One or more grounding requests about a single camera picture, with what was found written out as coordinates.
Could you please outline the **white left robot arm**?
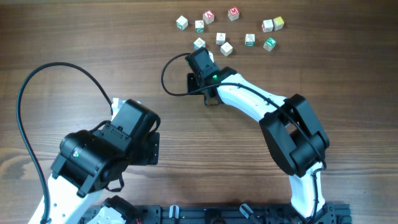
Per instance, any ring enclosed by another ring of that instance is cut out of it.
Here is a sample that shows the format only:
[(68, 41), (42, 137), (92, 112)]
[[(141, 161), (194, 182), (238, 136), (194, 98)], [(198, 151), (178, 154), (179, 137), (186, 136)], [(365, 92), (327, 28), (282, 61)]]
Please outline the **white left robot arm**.
[(158, 163), (158, 114), (134, 100), (113, 103), (116, 114), (91, 130), (66, 135), (51, 165), (48, 197), (43, 197), (30, 223), (78, 223), (110, 182), (124, 186), (128, 166)]

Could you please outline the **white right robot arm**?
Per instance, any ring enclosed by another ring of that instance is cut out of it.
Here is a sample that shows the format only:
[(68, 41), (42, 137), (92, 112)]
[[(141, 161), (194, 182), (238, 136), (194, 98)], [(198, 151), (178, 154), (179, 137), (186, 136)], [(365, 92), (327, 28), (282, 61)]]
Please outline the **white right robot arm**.
[(301, 217), (314, 222), (325, 203), (317, 175), (326, 168), (330, 142), (308, 101), (298, 94), (290, 98), (273, 95), (232, 68), (220, 69), (204, 47), (185, 60), (192, 69), (188, 94), (214, 98), (259, 123), (271, 157), (289, 176), (292, 206)]

